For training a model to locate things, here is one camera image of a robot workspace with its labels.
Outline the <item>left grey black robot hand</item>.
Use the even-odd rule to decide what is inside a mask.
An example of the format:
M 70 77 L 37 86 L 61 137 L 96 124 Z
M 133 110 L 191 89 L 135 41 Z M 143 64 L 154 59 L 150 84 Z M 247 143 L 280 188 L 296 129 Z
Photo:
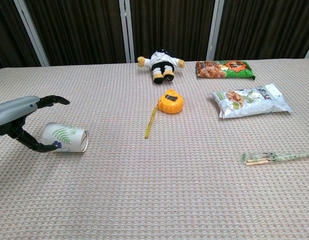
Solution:
M 35 152 L 55 151 L 57 149 L 55 145 L 44 145 L 38 142 L 23 129 L 23 126 L 30 114 L 41 108 L 52 107 L 57 103 L 68 105 L 70 101 L 61 96 L 49 95 L 45 97 L 25 96 L 0 103 L 0 136 L 8 135 Z

